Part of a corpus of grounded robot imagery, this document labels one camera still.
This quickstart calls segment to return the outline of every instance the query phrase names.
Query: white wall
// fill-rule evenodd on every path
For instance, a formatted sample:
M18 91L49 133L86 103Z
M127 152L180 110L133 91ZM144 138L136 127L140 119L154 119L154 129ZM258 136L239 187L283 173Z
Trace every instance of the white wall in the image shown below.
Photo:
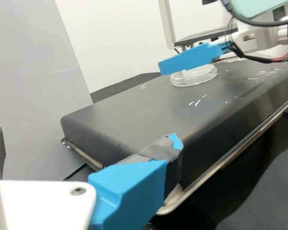
M175 54L166 47L157 0L56 3L90 92L158 71L158 62ZM170 3L178 39L229 20L220 2L206 6L201 0Z

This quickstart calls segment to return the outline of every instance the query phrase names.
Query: black padded platform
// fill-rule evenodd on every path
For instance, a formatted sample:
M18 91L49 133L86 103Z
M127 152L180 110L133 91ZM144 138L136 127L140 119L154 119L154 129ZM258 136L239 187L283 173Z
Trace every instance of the black padded platform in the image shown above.
M288 100L288 63L216 67L219 75L198 86L176 88L159 77L67 115L65 137L107 166L176 132L187 186Z

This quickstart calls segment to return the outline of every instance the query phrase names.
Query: cable connector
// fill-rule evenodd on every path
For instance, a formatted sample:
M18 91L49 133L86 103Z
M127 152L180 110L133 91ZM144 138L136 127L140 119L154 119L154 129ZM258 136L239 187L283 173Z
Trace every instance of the cable connector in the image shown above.
M221 0L221 2L228 12L231 12L234 10L234 7L231 4L230 0Z

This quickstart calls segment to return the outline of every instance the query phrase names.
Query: white robot part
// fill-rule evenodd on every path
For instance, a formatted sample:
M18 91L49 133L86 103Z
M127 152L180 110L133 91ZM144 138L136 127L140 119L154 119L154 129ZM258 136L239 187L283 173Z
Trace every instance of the white robot part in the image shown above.
M87 183L0 181L0 230L85 230L95 202Z

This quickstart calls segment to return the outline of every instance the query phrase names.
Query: red cable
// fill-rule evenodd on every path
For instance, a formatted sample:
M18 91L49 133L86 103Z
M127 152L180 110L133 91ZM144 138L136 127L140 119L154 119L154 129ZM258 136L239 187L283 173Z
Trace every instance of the red cable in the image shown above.
M287 52L284 56L278 57L278 58L274 58L274 59L272 59L272 60L273 60L273 61L280 61L280 60L286 58L287 56L288 56L288 52Z

